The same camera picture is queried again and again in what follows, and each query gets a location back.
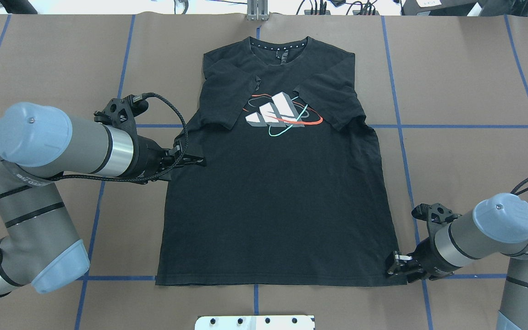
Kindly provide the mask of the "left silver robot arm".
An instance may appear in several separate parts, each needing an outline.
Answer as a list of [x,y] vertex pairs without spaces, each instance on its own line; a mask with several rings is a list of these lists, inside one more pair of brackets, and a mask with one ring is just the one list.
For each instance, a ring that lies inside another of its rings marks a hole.
[[57,190],[57,182],[84,179],[147,184],[170,181],[187,165],[205,166],[203,151],[182,136],[172,148],[138,134],[135,118],[156,93],[113,98],[88,121],[52,107],[20,102],[0,119],[0,298],[30,285],[48,294],[88,272],[88,250]]

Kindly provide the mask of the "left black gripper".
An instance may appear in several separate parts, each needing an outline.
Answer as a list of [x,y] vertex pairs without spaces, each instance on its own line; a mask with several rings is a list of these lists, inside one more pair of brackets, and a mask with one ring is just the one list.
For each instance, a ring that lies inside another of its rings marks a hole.
[[[138,134],[135,118],[149,108],[147,100],[156,98],[174,111],[182,125],[182,140],[172,148],[162,148],[157,142]],[[108,134],[108,148],[94,175],[113,182],[146,184],[168,181],[169,172],[177,167],[207,166],[203,156],[186,155],[189,148],[188,126],[180,111],[159,94],[128,95],[113,98],[102,111],[94,112],[94,121]]]

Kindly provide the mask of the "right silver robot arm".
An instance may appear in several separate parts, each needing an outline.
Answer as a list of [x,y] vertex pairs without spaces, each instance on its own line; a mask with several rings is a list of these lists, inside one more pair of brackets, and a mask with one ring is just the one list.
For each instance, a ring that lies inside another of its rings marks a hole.
[[427,223],[428,237],[407,255],[394,251],[385,261],[386,278],[435,281],[501,253],[507,268],[498,330],[528,330],[528,203],[499,193],[457,214],[442,204],[420,204],[413,218]]

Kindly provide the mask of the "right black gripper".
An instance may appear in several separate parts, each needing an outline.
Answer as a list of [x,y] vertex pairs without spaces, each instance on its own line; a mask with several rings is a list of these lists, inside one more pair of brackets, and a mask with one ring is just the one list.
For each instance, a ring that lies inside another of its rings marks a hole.
[[385,260],[385,267],[388,268],[385,277],[404,276],[407,282],[416,282],[435,281],[453,275],[459,267],[442,257],[436,248],[435,236],[444,233],[444,228],[461,215],[453,213],[440,203],[419,204],[411,211],[411,215],[414,219],[427,223],[428,237],[408,255],[392,251]]

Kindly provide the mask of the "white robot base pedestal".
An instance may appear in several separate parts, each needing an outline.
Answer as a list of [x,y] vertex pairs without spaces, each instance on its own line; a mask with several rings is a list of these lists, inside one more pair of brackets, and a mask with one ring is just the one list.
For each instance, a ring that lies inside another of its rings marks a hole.
[[312,315],[226,315],[199,317],[195,330],[316,330]]

